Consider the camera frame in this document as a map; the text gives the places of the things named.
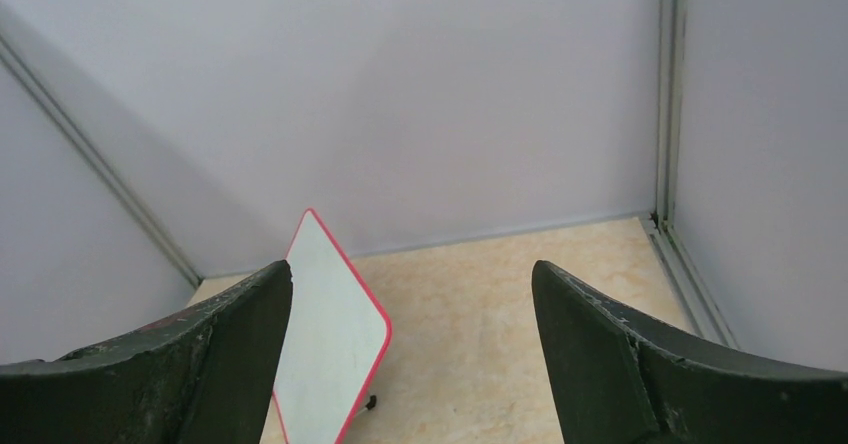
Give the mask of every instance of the marble floor tile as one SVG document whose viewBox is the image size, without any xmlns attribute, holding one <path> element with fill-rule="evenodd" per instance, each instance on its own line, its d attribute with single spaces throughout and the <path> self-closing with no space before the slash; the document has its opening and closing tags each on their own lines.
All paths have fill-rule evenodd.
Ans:
<svg viewBox="0 0 848 444">
<path fill-rule="evenodd" d="M 540 259 L 688 330 L 635 218 L 355 259 L 394 338 L 379 403 L 345 443 L 561 442 L 530 289 Z M 237 281 L 209 280 L 195 300 Z M 262 442 L 283 442 L 268 420 Z"/>
</svg>

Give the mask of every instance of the gray metal frame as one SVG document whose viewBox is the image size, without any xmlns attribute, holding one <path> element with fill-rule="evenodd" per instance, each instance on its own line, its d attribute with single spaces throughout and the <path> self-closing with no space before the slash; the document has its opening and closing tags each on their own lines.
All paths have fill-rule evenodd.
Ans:
<svg viewBox="0 0 848 444">
<path fill-rule="evenodd" d="M 21 83 L 21 86 L 32 96 L 36 104 L 47 114 L 59 132 L 67 138 L 97 177 L 106 184 L 109 191 L 118 199 L 118 202 L 162 254 L 177 268 L 192 287 L 197 288 L 202 277 L 192 266 L 189 259 L 174 243 L 153 213 L 144 205 L 138 194 L 121 180 L 118 173 L 103 157 L 103 154 L 97 150 L 85 132 L 62 109 L 62 106 L 52 97 L 0 32 L 0 65 L 2 64 L 6 65 L 12 75 Z"/>
<path fill-rule="evenodd" d="M 709 286 L 674 230 L 685 38 L 686 0 L 660 0 L 656 212 L 650 219 L 643 219 L 642 225 L 693 331 L 705 339 L 738 349 Z"/>
</svg>

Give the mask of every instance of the whiteboard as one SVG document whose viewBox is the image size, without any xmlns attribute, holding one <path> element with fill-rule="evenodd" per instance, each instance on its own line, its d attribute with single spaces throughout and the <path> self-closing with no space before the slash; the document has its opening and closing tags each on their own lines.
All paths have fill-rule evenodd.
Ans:
<svg viewBox="0 0 848 444">
<path fill-rule="evenodd" d="M 291 444 L 341 442 L 391 340 L 391 321 L 317 213 L 286 260 L 294 294 L 274 395 Z"/>
</svg>

